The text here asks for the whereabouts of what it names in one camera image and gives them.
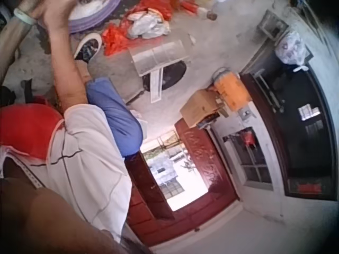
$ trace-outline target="bracelet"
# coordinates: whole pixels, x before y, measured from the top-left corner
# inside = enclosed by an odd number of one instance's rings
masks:
[[[34,25],[37,22],[35,19],[29,17],[26,13],[24,13],[22,10],[18,8],[14,9],[14,15],[28,25]]]

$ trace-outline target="sneaker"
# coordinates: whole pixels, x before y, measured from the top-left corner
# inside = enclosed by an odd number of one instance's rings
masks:
[[[83,60],[89,63],[90,60],[98,54],[102,46],[101,35],[98,33],[90,33],[82,39],[75,51],[74,59]]]

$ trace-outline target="person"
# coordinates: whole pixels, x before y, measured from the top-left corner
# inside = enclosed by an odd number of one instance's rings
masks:
[[[142,134],[110,81],[88,73],[99,37],[86,37],[73,56],[68,17],[76,3],[44,0],[34,9],[43,13],[48,30],[63,115],[35,103],[1,108],[1,248],[151,253],[128,239],[119,244],[132,187],[122,153],[138,149]],[[138,140],[132,145],[131,132]]]

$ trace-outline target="floor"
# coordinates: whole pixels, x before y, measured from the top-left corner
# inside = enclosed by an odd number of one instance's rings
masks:
[[[105,23],[91,31],[102,32],[108,22],[118,23],[124,12],[136,2],[137,0],[122,1]],[[213,5],[212,2],[205,2],[206,5]],[[200,20],[186,13],[175,13],[171,21],[172,28],[180,28],[189,33],[196,43],[186,60],[188,71],[184,78],[164,91],[160,102],[151,104],[150,94],[145,93],[132,103],[131,108],[141,113],[148,122],[147,140],[173,128],[181,118],[180,108],[197,89],[211,83],[211,76],[219,67],[226,66],[233,71],[241,71],[266,39],[256,29],[265,11],[268,8],[281,9],[286,2],[287,0],[226,0],[213,6],[219,15],[214,22]],[[86,33],[72,35],[74,48]],[[21,58],[9,69],[4,85],[14,90],[18,101],[22,102],[20,81],[33,78],[34,93],[44,95],[51,90],[53,77],[47,37],[42,28],[34,27],[20,49]],[[128,51],[111,57],[105,57],[100,52],[90,63],[89,69],[93,77],[109,77],[125,101],[142,90],[142,80],[137,75]]]

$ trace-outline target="wristband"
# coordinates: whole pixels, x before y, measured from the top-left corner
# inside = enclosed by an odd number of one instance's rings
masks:
[[[16,8],[14,9],[14,15],[20,19],[22,22],[28,24],[28,25],[34,25],[36,24],[36,20],[32,17],[29,17],[26,13],[24,13],[22,10]]]

